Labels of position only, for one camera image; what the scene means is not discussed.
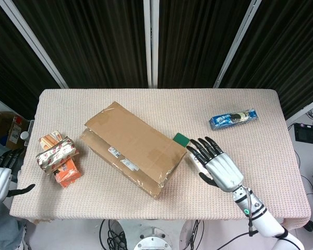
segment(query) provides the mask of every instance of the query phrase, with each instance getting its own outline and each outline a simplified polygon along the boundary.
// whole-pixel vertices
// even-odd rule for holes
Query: beige tablecloth
[[[273,90],[250,89],[116,89],[46,90],[35,123],[18,188],[35,188],[14,198],[10,213],[34,219],[241,219],[230,193],[208,186],[185,158],[154,200],[100,159],[79,139],[84,123],[117,101],[146,123],[172,138],[213,138],[245,176],[244,184],[289,228],[304,225],[310,207],[300,179],[278,96]],[[254,108],[258,121],[219,131],[212,116]],[[63,189],[37,165],[38,138],[59,130],[76,142],[83,176]]]

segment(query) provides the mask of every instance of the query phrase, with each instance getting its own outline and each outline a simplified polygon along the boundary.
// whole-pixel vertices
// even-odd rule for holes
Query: cardboard box
[[[0,112],[0,143],[7,148],[24,147],[20,134],[28,129],[29,122],[13,112]]]
[[[184,147],[116,102],[85,125],[81,139],[154,198],[186,153]]]

